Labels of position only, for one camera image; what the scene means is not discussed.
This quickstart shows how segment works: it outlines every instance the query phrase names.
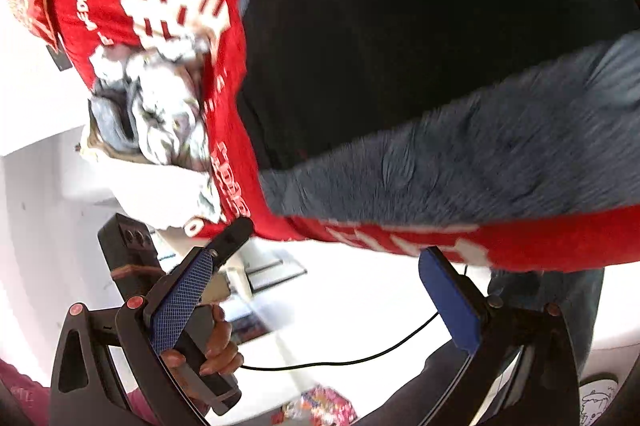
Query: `dark pants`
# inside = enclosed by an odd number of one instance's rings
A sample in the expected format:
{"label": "dark pants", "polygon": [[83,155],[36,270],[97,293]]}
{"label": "dark pants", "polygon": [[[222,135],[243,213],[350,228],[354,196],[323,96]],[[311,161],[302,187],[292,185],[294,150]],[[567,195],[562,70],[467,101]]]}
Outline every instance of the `dark pants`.
{"label": "dark pants", "polygon": [[[591,348],[604,269],[574,273],[492,272],[489,294],[502,297],[506,305],[542,310],[558,303],[564,313],[574,345],[578,374]],[[466,360],[466,352],[452,341],[431,354],[422,373],[394,393],[380,408],[363,417],[358,426],[418,426],[445,393]]]}

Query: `human hand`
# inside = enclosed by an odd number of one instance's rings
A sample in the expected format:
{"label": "human hand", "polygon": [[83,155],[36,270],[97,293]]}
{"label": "human hand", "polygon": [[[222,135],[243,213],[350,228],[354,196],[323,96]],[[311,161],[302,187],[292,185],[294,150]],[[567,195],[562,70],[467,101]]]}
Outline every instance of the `human hand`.
{"label": "human hand", "polygon": [[[201,376],[211,374],[228,375],[234,373],[244,362],[244,357],[238,352],[238,345],[231,342],[231,323],[225,321],[225,311],[219,305],[212,305],[211,312],[215,326],[207,342],[205,357],[207,361],[200,367]],[[180,384],[184,393],[192,399],[199,400],[198,394],[180,376],[177,368],[185,363],[184,356],[177,350],[166,350],[160,355],[164,364]]]}

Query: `person's leg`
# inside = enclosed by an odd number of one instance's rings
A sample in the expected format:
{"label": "person's leg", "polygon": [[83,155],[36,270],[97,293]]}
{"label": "person's leg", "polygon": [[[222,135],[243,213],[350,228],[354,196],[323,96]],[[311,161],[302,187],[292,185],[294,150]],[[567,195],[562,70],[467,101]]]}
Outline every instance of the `person's leg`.
{"label": "person's leg", "polygon": [[[604,269],[575,273],[493,271],[488,293],[500,296],[506,305],[530,310],[542,310],[549,302],[558,303],[580,373],[591,346],[603,277]],[[456,348],[453,341],[445,343],[427,358],[421,374],[363,417],[359,426],[418,426],[456,377],[466,357],[466,352]],[[492,414],[490,407],[483,419]]]}

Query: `blue textured pad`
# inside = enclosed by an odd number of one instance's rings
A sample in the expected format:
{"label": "blue textured pad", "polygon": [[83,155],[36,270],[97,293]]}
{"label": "blue textured pad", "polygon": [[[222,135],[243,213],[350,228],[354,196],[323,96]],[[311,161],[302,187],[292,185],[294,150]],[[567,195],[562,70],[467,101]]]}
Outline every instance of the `blue textured pad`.
{"label": "blue textured pad", "polygon": [[202,298],[212,271],[213,259],[209,251],[203,249],[164,299],[151,321],[151,346],[156,354],[174,348]]}
{"label": "blue textured pad", "polygon": [[473,355],[481,341],[480,317],[429,249],[420,254],[418,272],[422,285],[449,329],[451,339],[458,348]]}

